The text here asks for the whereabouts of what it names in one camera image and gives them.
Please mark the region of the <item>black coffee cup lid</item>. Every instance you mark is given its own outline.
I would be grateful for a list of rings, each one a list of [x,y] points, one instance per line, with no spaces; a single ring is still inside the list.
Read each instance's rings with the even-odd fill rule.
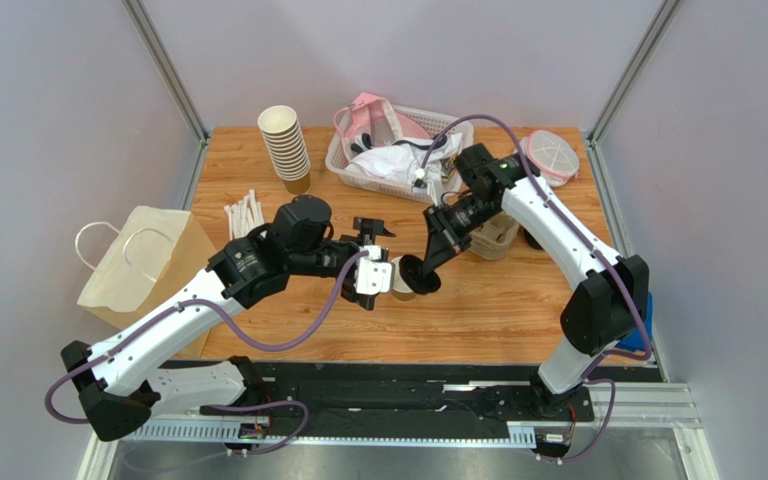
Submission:
[[[441,279],[436,272],[424,272],[423,261],[417,256],[403,255],[398,262],[398,266],[400,278],[417,295],[436,293],[442,285]]]

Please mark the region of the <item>brown paper coffee cup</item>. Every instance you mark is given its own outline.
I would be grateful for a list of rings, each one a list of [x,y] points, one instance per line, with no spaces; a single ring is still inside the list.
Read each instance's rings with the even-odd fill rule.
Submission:
[[[392,260],[393,265],[393,282],[391,287],[391,295],[398,301],[408,302],[414,299],[417,294],[410,288],[406,281],[402,278],[401,261],[402,256],[396,257]]]

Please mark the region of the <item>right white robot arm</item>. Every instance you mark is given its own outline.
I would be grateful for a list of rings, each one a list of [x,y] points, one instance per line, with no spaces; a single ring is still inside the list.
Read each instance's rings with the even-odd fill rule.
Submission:
[[[434,293],[441,286],[437,268],[470,248],[472,232],[500,213],[516,220],[573,290],[560,315],[563,338],[532,374],[527,395],[537,416],[564,412],[599,361],[644,329],[649,267],[640,256],[624,257],[600,241],[521,156],[495,159],[476,144],[454,165],[468,188],[454,203],[425,210],[425,255],[400,260],[400,276],[414,293]]]

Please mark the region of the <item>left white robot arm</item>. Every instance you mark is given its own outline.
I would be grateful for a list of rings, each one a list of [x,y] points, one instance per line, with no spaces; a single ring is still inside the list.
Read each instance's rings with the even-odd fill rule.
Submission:
[[[219,324],[283,292],[294,276],[331,278],[329,301],[372,309],[389,291],[393,267],[377,239],[380,219],[357,217],[350,235],[335,237],[330,206],[300,195],[272,221],[229,241],[177,293],[121,333],[95,344],[75,341],[61,352],[66,380],[83,409],[83,422],[103,441],[130,435],[148,420],[190,410],[252,406],[262,378],[252,362],[233,357],[201,366],[172,359]]]

